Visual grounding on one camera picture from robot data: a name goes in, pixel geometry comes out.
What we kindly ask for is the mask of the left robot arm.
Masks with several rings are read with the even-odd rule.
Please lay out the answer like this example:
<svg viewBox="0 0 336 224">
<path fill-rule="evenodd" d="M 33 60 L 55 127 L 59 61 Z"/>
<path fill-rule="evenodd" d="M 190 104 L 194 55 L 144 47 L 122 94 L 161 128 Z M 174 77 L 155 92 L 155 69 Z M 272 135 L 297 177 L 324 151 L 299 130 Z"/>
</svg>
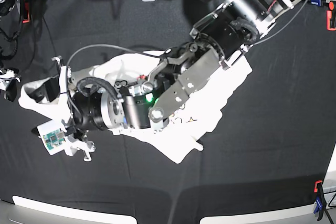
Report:
<svg viewBox="0 0 336 224">
<path fill-rule="evenodd" d="M 251 73 L 245 54 L 269 39 L 276 19 L 298 0 L 224 0 L 194 24 L 192 40 L 165 51 L 123 54 L 72 71 L 55 57 L 58 74 L 23 86 L 19 103 L 48 121 L 33 128 L 50 155 L 96 147 L 90 131 L 149 143 L 175 163 L 214 130 L 221 109 Z"/>
</svg>

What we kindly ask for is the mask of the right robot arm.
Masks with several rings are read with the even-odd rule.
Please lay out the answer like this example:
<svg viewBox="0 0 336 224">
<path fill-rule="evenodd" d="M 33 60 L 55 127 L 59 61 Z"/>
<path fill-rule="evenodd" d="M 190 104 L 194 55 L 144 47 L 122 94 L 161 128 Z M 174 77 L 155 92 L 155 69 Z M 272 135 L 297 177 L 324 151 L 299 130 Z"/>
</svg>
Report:
<svg viewBox="0 0 336 224">
<path fill-rule="evenodd" d="M 20 83 L 22 71 L 6 68 L 4 61 L 10 61 L 16 56 L 23 25 L 33 22 L 32 0 L 1 0 L 1 17 L 8 15 L 14 8 L 18 9 L 17 30 L 9 35 L 1 29 L 1 37 L 13 47 L 8 53 L 5 53 L 5 49 L 1 47 L 1 92 L 4 94 L 4 99 L 10 102 L 14 102 L 17 97 L 17 84 Z"/>
</svg>

